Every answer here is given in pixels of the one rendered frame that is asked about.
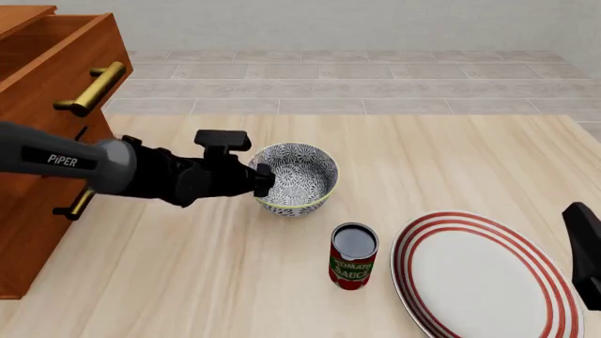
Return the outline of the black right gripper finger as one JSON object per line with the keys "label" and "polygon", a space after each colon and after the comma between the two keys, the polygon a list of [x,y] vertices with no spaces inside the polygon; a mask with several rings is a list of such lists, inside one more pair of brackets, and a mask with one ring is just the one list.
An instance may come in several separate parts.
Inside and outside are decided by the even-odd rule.
{"label": "black right gripper finger", "polygon": [[601,312],[601,220],[581,202],[562,212],[572,250],[572,284],[586,308]]}

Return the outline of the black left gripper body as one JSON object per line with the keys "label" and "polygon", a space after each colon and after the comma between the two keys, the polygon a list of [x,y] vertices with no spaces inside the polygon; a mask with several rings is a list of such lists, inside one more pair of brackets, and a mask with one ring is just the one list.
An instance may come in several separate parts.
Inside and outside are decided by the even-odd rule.
{"label": "black left gripper body", "polygon": [[237,156],[185,160],[189,166],[177,176],[177,204],[181,207],[197,199],[239,196],[256,188],[256,174]]}

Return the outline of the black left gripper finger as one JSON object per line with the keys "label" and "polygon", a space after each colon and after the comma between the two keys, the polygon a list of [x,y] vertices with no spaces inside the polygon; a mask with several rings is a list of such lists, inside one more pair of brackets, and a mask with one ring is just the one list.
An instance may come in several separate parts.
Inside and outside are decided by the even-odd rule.
{"label": "black left gripper finger", "polygon": [[255,168],[254,175],[254,196],[266,197],[270,189],[275,184],[275,174],[272,173],[269,165],[259,163]]}

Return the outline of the black white patterned bowl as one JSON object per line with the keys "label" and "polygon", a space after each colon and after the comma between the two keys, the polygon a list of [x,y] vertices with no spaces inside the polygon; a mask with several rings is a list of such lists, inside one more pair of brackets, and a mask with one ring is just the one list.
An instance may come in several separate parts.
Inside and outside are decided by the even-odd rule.
{"label": "black white patterned bowl", "polygon": [[304,143],[279,143],[255,153],[248,165],[265,164],[275,175],[268,196],[256,202],[278,216],[306,216],[331,196],[338,180],[338,166],[326,151]]}

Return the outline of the wooden cabinet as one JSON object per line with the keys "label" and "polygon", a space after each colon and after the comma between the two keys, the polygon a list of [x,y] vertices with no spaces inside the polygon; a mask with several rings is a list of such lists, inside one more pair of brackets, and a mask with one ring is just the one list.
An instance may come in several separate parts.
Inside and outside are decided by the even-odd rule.
{"label": "wooden cabinet", "polygon": [[[54,6],[0,6],[0,39],[45,16],[58,15],[55,11]],[[0,300],[24,296],[60,240],[49,241],[45,246],[0,249]]]}

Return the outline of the white plate with red rings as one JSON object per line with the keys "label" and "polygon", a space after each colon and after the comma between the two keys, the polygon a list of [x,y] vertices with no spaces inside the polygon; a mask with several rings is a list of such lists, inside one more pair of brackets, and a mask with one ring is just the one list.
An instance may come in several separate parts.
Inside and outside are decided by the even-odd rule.
{"label": "white plate with red rings", "polygon": [[396,234],[397,295],[427,338],[584,338],[578,295],[517,231],[461,210],[426,213]]}

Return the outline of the red tomato sauce tin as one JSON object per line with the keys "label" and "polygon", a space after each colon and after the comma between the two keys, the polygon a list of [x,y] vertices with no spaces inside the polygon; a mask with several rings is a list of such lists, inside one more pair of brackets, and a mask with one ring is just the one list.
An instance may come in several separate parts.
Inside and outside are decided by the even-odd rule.
{"label": "red tomato sauce tin", "polygon": [[329,275],[345,290],[357,290],[370,278],[378,253],[379,240],[370,227],[343,223],[331,233]]}

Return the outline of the closed wooden drawer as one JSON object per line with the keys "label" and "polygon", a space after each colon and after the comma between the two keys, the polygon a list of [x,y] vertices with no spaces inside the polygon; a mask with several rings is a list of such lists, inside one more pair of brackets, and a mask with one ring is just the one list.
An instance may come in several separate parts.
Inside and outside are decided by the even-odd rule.
{"label": "closed wooden drawer", "polygon": [[[90,145],[113,137],[99,108],[88,117],[70,112],[53,115],[21,124]],[[45,246],[61,239],[70,221],[53,215],[53,209],[71,205],[84,185],[81,179],[0,174],[0,249]]]}

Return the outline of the open wooden drawer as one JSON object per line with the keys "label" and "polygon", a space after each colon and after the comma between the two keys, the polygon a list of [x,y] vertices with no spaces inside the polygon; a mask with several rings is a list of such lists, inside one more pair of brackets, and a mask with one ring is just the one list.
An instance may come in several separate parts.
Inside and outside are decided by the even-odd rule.
{"label": "open wooden drawer", "polygon": [[131,61],[113,13],[49,15],[0,39],[0,120],[18,123],[73,117],[58,100],[77,100],[118,62],[125,74],[100,98],[103,104],[131,73]]}

